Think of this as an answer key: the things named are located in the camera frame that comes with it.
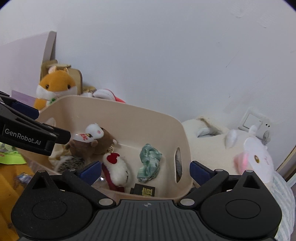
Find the purple paper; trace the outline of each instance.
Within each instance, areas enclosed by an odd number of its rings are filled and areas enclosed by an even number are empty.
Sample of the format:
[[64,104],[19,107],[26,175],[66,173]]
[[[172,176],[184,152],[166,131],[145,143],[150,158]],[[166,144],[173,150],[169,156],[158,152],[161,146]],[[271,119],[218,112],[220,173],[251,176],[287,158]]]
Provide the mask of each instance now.
[[35,102],[34,97],[29,96],[29,95],[25,95],[23,93],[20,93],[20,92],[14,91],[14,90],[11,91],[11,97],[24,103],[24,104],[27,104],[31,107],[33,107],[34,102]]

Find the bin handle hole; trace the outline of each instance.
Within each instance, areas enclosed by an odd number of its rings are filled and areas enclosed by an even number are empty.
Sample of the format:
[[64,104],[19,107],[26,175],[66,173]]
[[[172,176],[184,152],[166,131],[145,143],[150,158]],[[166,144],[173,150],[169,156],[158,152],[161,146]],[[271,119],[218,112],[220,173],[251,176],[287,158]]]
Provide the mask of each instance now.
[[182,160],[181,160],[181,151],[178,147],[175,153],[175,177],[176,182],[178,183],[182,177]]

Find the red and white plush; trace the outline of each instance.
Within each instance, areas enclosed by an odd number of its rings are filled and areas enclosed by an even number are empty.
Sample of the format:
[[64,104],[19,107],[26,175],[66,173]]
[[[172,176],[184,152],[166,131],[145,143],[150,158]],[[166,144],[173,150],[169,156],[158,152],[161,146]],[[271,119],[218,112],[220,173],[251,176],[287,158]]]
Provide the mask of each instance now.
[[129,170],[118,153],[106,153],[103,156],[102,170],[110,190],[124,192]]
[[100,99],[107,99],[107,100],[112,100],[112,101],[117,101],[121,103],[125,103],[122,99],[119,99],[118,97],[113,94],[111,90],[108,89],[98,89],[94,93],[92,92],[86,92],[81,94],[82,96],[87,96],[87,97],[95,97],[95,98],[100,98]]

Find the plush ear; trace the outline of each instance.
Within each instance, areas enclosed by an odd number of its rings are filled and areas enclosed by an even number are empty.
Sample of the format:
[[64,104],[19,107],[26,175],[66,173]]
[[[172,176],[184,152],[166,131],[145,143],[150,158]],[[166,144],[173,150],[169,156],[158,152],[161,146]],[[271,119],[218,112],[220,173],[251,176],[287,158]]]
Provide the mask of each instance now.
[[252,125],[249,129],[249,133],[255,136],[257,130],[258,130],[257,127],[255,125]]
[[64,68],[64,71],[67,72],[67,73],[69,73],[69,70],[68,70],[67,67]]
[[93,140],[91,142],[91,147],[96,147],[98,145],[98,141],[97,140]]
[[233,147],[236,141],[237,141],[237,131],[230,130],[225,136],[225,148],[228,149]]
[[48,73],[51,74],[53,72],[56,72],[57,71],[57,67],[55,65],[51,66],[48,70]]

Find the striped fabric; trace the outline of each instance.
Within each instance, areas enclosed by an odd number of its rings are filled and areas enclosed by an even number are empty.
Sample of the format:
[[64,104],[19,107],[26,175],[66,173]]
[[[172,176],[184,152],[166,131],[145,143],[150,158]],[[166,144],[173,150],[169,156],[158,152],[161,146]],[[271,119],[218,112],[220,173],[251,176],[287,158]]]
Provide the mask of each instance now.
[[290,241],[295,222],[295,198],[291,188],[287,186],[286,181],[277,172],[274,172],[271,194],[282,212],[281,223],[275,239],[277,241]]
[[148,143],[142,148],[140,159],[144,166],[139,169],[137,174],[139,182],[145,183],[157,176],[161,156],[162,154]]

